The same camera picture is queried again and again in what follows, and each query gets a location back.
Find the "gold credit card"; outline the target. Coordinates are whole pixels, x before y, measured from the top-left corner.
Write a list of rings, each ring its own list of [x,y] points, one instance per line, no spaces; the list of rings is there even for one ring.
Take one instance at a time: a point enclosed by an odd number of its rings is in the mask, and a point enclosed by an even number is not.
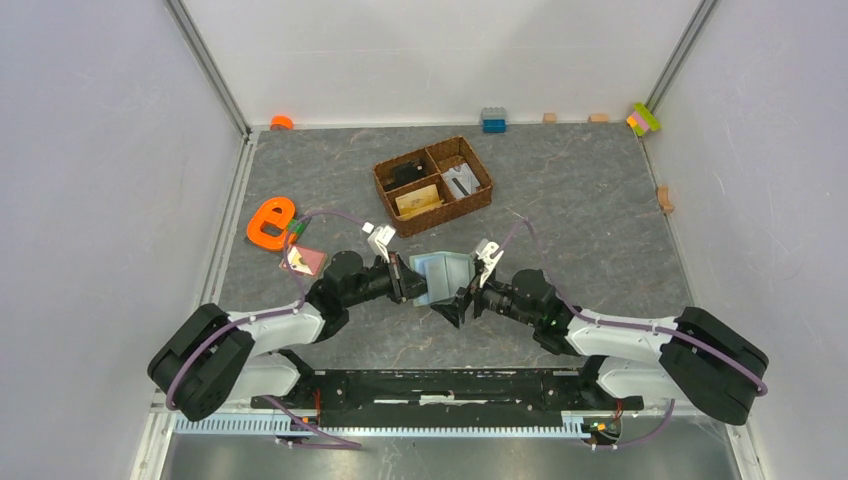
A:
[[[408,220],[422,213],[434,210],[443,205],[438,187],[435,184],[427,185],[417,190],[400,195],[395,199],[398,217]]]

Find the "light blue card holder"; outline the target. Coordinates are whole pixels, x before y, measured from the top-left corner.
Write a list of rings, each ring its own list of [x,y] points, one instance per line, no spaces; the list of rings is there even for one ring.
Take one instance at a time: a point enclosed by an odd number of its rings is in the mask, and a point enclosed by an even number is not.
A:
[[[474,275],[474,263],[468,253],[439,251],[412,255],[413,271],[426,280],[427,292],[415,298],[416,307],[449,300],[460,288],[465,288]]]

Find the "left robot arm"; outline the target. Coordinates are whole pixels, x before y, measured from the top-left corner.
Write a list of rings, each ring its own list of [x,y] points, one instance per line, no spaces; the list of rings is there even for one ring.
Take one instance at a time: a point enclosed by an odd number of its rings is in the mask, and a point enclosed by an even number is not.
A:
[[[256,312],[199,306],[154,355],[147,375],[165,393],[167,408],[190,421],[262,395],[302,407],[313,397],[314,381],[284,348],[334,336],[352,306],[382,297],[402,304],[426,292],[425,277],[395,252],[367,267],[358,253],[342,251],[303,301]]]

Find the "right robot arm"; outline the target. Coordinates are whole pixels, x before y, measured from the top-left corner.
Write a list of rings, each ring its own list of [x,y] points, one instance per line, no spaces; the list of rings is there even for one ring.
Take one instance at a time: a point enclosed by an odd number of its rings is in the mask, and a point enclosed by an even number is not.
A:
[[[533,339],[555,355],[586,358],[577,382],[580,400],[602,408],[614,398],[685,400],[711,418],[746,423],[766,395],[768,356],[699,307],[678,316],[641,319],[568,306],[544,273],[524,269],[511,282],[429,270],[430,307],[455,327],[468,310],[502,315],[533,329]]]

